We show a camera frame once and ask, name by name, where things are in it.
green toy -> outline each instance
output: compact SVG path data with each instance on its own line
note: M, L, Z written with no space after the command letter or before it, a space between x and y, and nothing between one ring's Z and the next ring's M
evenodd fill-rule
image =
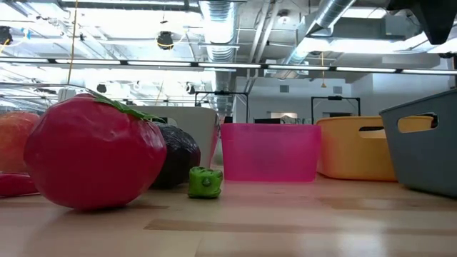
M193 167L189 172L190 198L217 198L221 193L222 171Z

yellow plastic bin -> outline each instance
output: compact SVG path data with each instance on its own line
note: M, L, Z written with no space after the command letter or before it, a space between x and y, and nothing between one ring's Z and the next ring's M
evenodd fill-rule
M404 131L426 130L431 117L411 116L398 122ZM380 116L325 118L318 172L330 178L396 181Z

gray plastic bin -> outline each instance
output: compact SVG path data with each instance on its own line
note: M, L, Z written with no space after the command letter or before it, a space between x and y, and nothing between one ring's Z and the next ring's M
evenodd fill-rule
M401 133L403 117L435 113L438 126ZM398 182L457 198L457 90L446 91L380 112Z

pink basket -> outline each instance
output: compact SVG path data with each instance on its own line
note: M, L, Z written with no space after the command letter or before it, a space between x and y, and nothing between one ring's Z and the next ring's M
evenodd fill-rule
M316 177L320 126L223 124L221 136L226 180L310 182Z

wooden table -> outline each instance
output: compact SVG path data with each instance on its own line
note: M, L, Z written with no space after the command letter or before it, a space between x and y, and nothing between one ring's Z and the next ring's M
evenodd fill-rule
M40 196L0 199L1 257L457 256L457 201L397 183L319 178L186 187L78 213Z

